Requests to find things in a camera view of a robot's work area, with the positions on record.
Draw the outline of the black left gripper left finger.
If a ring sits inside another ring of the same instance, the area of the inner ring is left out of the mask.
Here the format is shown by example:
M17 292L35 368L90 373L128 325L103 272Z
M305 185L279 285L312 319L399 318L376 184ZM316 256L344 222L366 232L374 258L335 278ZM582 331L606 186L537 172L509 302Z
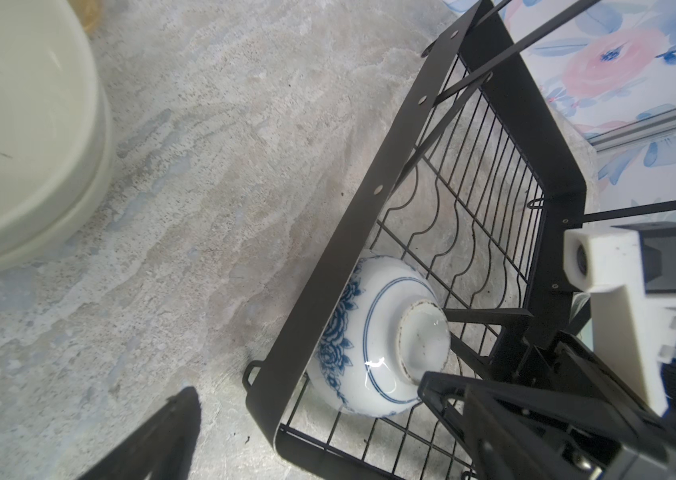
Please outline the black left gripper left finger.
M201 429L197 390L182 389L83 479L186 479Z

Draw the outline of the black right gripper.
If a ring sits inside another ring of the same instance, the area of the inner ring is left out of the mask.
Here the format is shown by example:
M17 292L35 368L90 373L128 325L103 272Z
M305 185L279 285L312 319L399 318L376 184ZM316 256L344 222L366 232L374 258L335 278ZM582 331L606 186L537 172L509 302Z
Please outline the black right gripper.
M481 378L428 372L418 393L455 438L478 471L464 400L469 386L515 398L525 422L549 450L553 479L676 479L676 402L659 415L605 363L568 334L548 349L531 347L525 334L534 316L524 308L445 309L451 325L481 326L494 334L481 355L451 333L451 351Z

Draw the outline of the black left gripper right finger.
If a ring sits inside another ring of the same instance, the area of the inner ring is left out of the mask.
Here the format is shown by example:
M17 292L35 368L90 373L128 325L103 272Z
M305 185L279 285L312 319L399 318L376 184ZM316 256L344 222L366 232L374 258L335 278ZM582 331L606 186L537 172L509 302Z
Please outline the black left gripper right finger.
M525 422L522 403L483 386L469 386L464 400L485 479L553 479L548 447Z

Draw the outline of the blue floral bowl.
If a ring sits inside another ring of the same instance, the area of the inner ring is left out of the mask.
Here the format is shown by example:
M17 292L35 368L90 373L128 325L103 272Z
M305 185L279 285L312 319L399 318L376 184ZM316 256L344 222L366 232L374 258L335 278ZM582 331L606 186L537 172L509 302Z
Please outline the blue floral bowl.
M451 332L430 283L397 258L362 252L306 373L337 411L389 417L418 404L444 370Z

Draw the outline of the black wire dish rack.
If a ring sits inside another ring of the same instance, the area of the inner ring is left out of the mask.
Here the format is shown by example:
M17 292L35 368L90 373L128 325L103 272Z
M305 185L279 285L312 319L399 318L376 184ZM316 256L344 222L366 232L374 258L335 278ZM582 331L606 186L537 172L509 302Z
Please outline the black wire dish rack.
M514 39L510 7L478 1L428 47L270 353L245 372L254 420L280 457L312 474L480 479L420 396L405 412L374 418L333 409L311 385L307 366L363 251L415 268L443 310L524 308L534 316L529 346L548 349L568 334L595 354L590 296L564 271L565 232L676 210L671 201L587 213L584 175L522 56L568 23L610 17L610 8L578 1ZM501 331L448 326L481 355ZM662 378L676 402L676 366Z

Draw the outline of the yellow glass cup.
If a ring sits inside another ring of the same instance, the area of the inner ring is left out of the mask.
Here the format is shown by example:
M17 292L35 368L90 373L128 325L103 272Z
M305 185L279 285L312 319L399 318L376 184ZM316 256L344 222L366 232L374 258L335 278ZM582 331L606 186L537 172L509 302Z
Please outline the yellow glass cup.
M99 25L103 15L102 0L68 0L84 31L92 33Z

